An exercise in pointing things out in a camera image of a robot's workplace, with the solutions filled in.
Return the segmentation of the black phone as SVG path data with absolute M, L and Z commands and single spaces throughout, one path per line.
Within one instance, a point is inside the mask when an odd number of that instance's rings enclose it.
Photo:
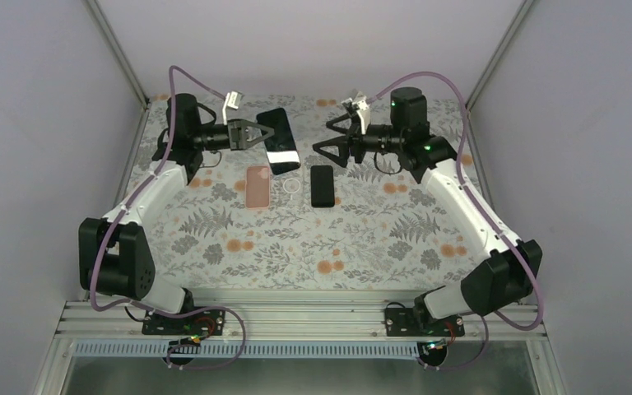
M 314 165 L 310 169 L 311 206 L 330 208 L 335 206 L 333 167 Z
M 264 141 L 269 167 L 273 175 L 286 174 L 301 167 L 301 160 L 290 127 L 287 112 L 276 108 L 257 114 L 258 124 L 273 129 L 274 134 Z

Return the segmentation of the pink phone case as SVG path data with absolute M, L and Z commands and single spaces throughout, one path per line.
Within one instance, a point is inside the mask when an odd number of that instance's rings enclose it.
M 271 200 L 269 166 L 249 166 L 246 170 L 244 205 L 248 209 L 266 209 Z

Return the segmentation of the clear phone case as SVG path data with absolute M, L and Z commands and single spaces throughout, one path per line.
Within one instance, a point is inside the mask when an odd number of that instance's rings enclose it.
M 304 202 L 303 167 L 276 177 L 276 204 L 279 208 L 298 209 Z

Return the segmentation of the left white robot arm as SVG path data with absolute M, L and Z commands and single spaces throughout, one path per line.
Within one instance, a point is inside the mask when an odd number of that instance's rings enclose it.
M 144 180 L 105 215 L 80 224 L 79 279 L 93 309 L 132 304 L 162 315 L 172 331 L 184 333 L 196 322 L 192 293 L 157 276 L 144 227 L 189 185 L 205 152 L 245 151 L 272 137 L 274 130 L 247 119 L 220 121 L 188 93 L 168 99 L 166 122 Z

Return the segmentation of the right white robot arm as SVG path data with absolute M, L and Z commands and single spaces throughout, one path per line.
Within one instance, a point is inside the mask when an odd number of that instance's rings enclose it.
M 339 137 L 313 149 L 345 167 L 360 163 L 366 153 L 397 156 L 403 170 L 440 202 L 467 241 L 476 267 L 463 279 L 414 300 L 412 322 L 432 335 L 452 316 L 485 317 L 529 296 L 536 288 L 542 251 L 535 240 L 524 241 L 490 208 L 458 162 L 458 153 L 444 137 L 430 131 L 427 100 L 415 87 L 390 94 L 390 122 L 374 124 L 364 94 L 342 101 L 345 113 L 327 121 Z

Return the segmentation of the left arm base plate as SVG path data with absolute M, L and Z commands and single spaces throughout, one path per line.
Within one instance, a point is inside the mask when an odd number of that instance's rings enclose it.
M 220 336 L 223 332 L 224 321 L 225 312 L 219 309 L 211 309 L 187 318 L 169 318 L 147 313 L 142 324 L 142 334 L 181 337 Z

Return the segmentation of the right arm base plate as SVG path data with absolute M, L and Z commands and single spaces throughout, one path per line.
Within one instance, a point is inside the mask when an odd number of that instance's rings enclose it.
M 424 306 L 406 307 L 388 303 L 384 310 L 384 326 L 388 337 L 462 337 L 465 328 L 461 316 L 432 318 Z

